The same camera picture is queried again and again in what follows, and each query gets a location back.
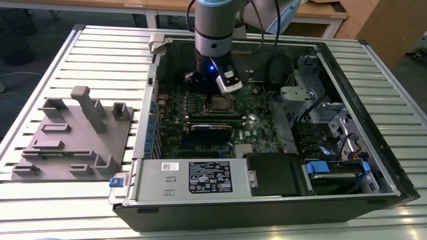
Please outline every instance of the floor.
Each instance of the floor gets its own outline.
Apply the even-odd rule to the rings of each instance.
[[[34,53],[34,60],[22,66],[13,67],[0,60],[0,76],[14,72],[34,72],[42,74],[49,67],[50,61],[66,39],[74,24],[117,26],[117,27],[145,27],[142,15],[119,13],[94,13],[61,11],[59,19],[53,20],[49,11],[33,10],[31,20],[35,25],[35,34],[26,37],[27,44]],[[184,29],[184,18],[158,18],[161,28]],[[420,108],[427,112],[427,96],[424,89],[427,83],[427,64],[410,60],[404,56],[397,63],[393,74],[401,85],[412,95]],[[14,74],[0,78],[6,90],[0,93],[0,140],[18,115],[27,97],[38,83],[39,77],[35,75]]]

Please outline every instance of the slotted metal table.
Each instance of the slotted metal table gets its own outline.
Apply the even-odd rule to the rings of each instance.
[[[142,106],[150,60],[148,41],[154,33],[186,31],[85,26],[71,30],[43,77],[0,145],[0,181],[31,140],[43,113],[45,98],[69,98],[75,85],[90,88],[102,106],[119,101],[135,109],[121,171],[129,171],[134,133]],[[413,239],[427,238],[427,116],[414,104],[368,45],[356,40],[281,37],[324,42],[380,129],[421,198],[394,209],[370,212],[344,222],[280,227],[137,233],[114,215],[107,182],[0,184],[0,239]],[[115,192],[123,197],[125,191]]]

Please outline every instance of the warning label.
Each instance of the warning label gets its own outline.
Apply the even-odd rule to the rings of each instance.
[[[188,190],[192,194],[233,191],[229,161],[189,162],[188,172]]]

